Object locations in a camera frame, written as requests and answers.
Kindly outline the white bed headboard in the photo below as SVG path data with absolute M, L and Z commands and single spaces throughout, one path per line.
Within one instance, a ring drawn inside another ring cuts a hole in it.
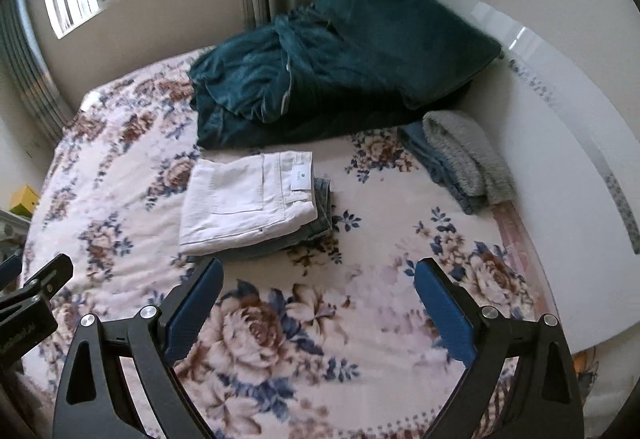
M 511 170 L 570 350 L 625 332 L 639 321 L 638 140 L 536 32 L 480 0 L 438 1 L 501 44 L 463 107 Z

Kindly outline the grey fleece folded garment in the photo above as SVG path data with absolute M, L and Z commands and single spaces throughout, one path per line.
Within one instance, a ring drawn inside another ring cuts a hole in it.
M 461 110 L 431 110 L 422 120 L 425 140 L 446 160 L 461 190 L 489 206 L 515 198 L 510 170 L 485 131 Z

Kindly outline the yellow box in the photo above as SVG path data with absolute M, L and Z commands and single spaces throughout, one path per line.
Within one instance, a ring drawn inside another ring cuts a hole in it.
M 20 217 L 31 218 L 34 215 L 38 200 L 39 194 L 28 184 L 24 184 L 12 194 L 9 212 Z

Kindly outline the floral bed blanket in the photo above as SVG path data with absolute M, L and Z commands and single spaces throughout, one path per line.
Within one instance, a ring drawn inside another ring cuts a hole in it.
M 198 159 L 188 70 L 168 58 L 89 91 L 55 150 L 24 269 L 70 256 L 56 332 L 27 355 L 52 401 L 80 318 L 132 317 L 192 267 L 180 214 Z M 224 263 L 224 289 L 186 359 L 183 386 L 219 438 L 403 438 L 431 424 L 462 373 L 413 287 L 438 261 L 482 306 L 537 318 L 490 212 L 465 214 L 394 129 L 311 143 L 329 181 L 321 239 Z

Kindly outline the dark teal pillow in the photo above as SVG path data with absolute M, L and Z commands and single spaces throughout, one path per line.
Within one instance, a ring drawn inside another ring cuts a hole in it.
M 461 101 L 500 43 L 437 0 L 317 0 L 314 8 L 366 52 L 413 110 Z

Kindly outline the blue folded jeans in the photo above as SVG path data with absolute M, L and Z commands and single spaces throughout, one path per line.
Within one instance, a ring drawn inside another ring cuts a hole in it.
M 278 195 L 255 212 L 204 214 L 184 205 L 179 251 L 190 257 L 250 260 L 320 239 L 331 229 L 330 182 L 316 178 L 302 200 Z

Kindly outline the left grey-green striped curtain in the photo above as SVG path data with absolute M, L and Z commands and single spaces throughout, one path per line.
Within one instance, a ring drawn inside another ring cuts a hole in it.
M 1 0 L 1 61 L 36 128 L 57 146 L 74 114 L 43 58 L 26 0 Z

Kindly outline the dark teal velvet blanket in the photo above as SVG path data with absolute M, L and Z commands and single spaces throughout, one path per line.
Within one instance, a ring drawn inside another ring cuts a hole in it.
M 205 150 L 314 141 L 418 116 L 382 58 L 311 8 L 229 38 L 189 78 Z

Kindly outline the white pants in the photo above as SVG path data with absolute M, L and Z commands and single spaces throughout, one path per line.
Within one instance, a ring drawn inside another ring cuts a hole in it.
M 318 217 L 310 152 L 199 160 L 184 198 L 179 249 L 205 256 L 286 237 Z

